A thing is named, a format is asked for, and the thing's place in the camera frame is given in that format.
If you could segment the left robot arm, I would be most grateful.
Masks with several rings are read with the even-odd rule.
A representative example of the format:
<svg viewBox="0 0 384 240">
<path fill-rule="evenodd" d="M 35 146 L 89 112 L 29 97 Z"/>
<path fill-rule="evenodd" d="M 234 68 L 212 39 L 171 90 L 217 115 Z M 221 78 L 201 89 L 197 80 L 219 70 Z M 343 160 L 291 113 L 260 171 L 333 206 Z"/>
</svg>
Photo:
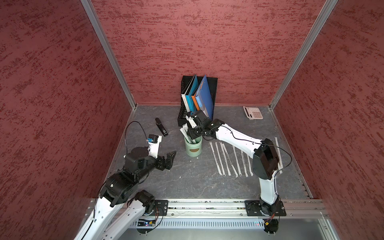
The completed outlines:
<svg viewBox="0 0 384 240">
<path fill-rule="evenodd" d="M 93 213 L 76 235 L 77 240 L 116 240 L 145 214 L 155 208 L 155 197 L 142 190 L 139 183 L 154 170 L 169 170 L 176 152 L 158 156 L 148 147 L 136 147 L 125 155 L 123 169 L 103 184 Z"/>
</svg>

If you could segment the twelfth straw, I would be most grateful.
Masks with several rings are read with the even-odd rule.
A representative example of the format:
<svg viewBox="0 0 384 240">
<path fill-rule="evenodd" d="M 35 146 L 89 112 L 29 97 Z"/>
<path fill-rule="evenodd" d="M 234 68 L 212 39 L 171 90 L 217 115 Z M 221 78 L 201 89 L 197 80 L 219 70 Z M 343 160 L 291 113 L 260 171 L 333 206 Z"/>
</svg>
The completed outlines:
<svg viewBox="0 0 384 240">
<path fill-rule="evenodd" d="M 281 152 L 280 152 L 280 148 L 279 148 L 279 142 L 278 142 L 277 137 L 275 137 L 275 146 L 276 146 L 276 151 L 277 151 L 277 154 L 279 157 L 278 170 L 281 173 L 282 169 L 283 169 L 283 161 L 282 161 L 282 156 L 281 156 Z"/>
</svg>

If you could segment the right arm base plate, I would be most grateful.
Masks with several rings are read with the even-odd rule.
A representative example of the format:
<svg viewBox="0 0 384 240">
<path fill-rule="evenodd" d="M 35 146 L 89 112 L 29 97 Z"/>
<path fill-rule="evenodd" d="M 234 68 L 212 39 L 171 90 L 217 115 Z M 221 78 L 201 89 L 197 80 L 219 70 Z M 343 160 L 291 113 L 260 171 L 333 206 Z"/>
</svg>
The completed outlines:
<svg viewBox="0 0 384 240">
<path fill-rule="evenodd" d="M 245 201 L 245 209 L 248 217 L 286 217 L 287 213 L 283 202 L 277 199 L 272 205 L 264 201 Z"/>
</svg>

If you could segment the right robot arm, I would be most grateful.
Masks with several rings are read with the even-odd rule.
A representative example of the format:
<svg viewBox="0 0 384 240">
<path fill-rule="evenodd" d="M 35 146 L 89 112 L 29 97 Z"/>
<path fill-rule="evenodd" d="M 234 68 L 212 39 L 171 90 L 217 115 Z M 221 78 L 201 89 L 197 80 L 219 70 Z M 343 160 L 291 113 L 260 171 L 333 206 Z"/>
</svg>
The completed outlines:
<svg viewBox="0 0 384 240">
<path fill-rule="evenodd" d="M 249 137 L 219 119 L 211 120 L 203 111 L 189 112 L 186 119 L 187 135 L 191 139 L 211 137 L 238 148 L 252 159 L 251 170 L 259 178 L 261 188 L 260 212 L 264 216 L 275 214 L 280 201 L 275 180 L 280 159 L 274 143 L 270 139 Z"/>
</svg>

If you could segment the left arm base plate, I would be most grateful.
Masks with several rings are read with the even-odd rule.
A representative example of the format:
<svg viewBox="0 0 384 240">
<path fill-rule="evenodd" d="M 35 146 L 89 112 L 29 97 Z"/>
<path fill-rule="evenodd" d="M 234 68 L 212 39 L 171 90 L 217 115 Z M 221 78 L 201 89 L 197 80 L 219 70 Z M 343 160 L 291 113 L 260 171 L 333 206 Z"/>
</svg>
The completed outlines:
<svg viewBox="0 0 384 240">
<path fill-rule="evenodd" d="M 160 217 L 166 216 L 168 214 L 169 201 L 168 200 L 155 200 L 154 208 L 149 216 L 155 216 L 157 214 L 157 210 L 159 210 Z"/>
</svg>

